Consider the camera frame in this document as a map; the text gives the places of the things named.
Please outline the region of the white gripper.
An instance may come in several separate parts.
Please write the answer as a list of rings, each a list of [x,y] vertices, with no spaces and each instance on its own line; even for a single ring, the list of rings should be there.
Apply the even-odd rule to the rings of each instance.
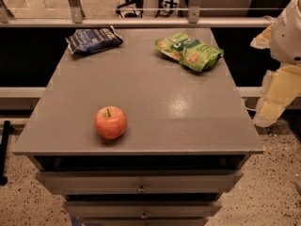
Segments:
[[[256,104],[254,124],[269,127],[301,93],[301,11],[290,4],[267,26],[250,46],[269,49],[271,57],[282,64],[275,72],[267,71],[261,84],[261,97]]]

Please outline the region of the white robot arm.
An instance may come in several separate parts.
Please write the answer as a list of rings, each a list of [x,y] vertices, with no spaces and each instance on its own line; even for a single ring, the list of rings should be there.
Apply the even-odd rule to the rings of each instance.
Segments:
[[[301,93],[301,2],[291,0],[271,25],[250,46],[269,49],[272,59],[280,63],[262,79],[261,97],[256,104],[254,124],[269,127]]]

